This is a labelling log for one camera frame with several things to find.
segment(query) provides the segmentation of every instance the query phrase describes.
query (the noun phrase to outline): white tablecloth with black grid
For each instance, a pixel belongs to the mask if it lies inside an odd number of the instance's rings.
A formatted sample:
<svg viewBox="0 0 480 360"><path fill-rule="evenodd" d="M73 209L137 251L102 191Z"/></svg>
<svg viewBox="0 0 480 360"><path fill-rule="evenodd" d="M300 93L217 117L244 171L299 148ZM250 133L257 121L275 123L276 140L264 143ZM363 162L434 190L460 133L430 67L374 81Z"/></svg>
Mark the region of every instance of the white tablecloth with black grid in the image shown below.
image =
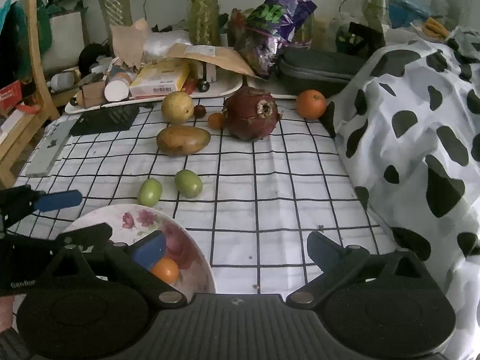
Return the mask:
<svg viewBox="0 0 480 360"><path fill-rule="evenodd" d="M187 124L209 130L206 118L221 111L223 101L199 100L207 115ZM210 261L220 293L285 297L316 278L320 269L306 252L313 230L373 254L394 250L358 201L323 126L301 119L291 100L277 103L283 119L270 137L240 142L226 130L209 130L210 144L188 157L158 151L155 138L167 126L160 103L141 107L129 131L69 137L48 176L27 178L24 168L17 185L46 192L79 190L82 204L28 216L10 230L54 239L92 210L136 203L143 181L153 177L163 186L155 208L189 230ZM78 117L63 115L56 123ZM202 178L203 192L196 199L179 196L174 186L174 175L184 168Z"/></svg>

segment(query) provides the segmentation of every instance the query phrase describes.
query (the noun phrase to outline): black and white spotted fabric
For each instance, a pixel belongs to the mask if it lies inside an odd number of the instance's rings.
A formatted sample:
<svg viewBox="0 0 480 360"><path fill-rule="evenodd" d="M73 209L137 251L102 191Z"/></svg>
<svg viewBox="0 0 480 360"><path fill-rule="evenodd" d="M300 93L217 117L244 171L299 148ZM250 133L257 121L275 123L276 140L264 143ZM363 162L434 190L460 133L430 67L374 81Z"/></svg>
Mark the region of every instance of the black and white spotted fabric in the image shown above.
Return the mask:
<svg viewBox="0 0 480 360"><path fill-rule="evenodd" d="M457 326L444 355L480 353L480 34L379 50L322 122L355 185L425 262Z"/></svg>

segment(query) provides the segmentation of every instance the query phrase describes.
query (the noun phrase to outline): yellow box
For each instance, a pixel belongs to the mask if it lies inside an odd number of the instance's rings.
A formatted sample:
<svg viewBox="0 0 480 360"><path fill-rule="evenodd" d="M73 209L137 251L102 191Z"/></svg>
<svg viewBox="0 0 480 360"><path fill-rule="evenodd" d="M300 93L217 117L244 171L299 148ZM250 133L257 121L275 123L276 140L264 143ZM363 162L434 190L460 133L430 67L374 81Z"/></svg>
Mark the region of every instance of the yellow box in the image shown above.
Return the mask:
<svg viewBox="0 0 480 360"><path fill-rule="evenodd" d="M131 95L135 98L155 97L179 91L189 72L188 62L181 58L146 66L131 83Z"/></svg>

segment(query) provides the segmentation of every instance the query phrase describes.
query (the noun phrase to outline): green fruit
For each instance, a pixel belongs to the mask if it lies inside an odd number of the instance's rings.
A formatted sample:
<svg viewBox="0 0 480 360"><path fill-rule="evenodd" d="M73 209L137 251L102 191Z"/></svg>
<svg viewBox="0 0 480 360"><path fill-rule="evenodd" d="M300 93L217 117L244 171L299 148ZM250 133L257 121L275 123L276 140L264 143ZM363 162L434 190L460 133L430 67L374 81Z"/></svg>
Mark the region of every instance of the green fruit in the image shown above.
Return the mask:
<svg viewBox="0 0 480 360"><path fill-rule="evenodd" d="M188 169L183 169L175 175L175 186L178 192L188 199L196 198L203 189L200 178Z"/></svg>
<svg viewBox="0 0 480 360"><path fill-rule="evenodd" d="M142 206L153 207L162 196L162 184L154 178L145 180L138 191L137 200Z"/></svg>

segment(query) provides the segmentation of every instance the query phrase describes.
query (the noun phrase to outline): small orange fruit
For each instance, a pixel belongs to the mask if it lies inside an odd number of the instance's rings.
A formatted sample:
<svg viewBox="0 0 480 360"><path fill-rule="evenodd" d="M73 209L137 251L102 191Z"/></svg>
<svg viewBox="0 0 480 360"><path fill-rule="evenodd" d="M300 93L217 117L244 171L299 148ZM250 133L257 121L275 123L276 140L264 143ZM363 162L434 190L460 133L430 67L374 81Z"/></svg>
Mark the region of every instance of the small orange fruit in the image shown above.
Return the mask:
<svg viewBox="0 0 480 360"><path fill-rule="evenodd" d="M221 130L223 128L223 122L223 114L220 114L220 112L215 112L208 117L207 125L212 130Z"/></svg>
<svg viewBox="0 0 480 360"><path fill-rule="evenodd" d="M318 119L325 113L327 101L320 92L310 89L297 96L295 106L297 113L301 117L305 119Z"/></svg>
<svg viewBox="0 0 480 360"><path fill-rule="evenodd" d="M150 272L167 284L176 282L180 275L177 263L170 257L163 257L154 265Z"/></svg>

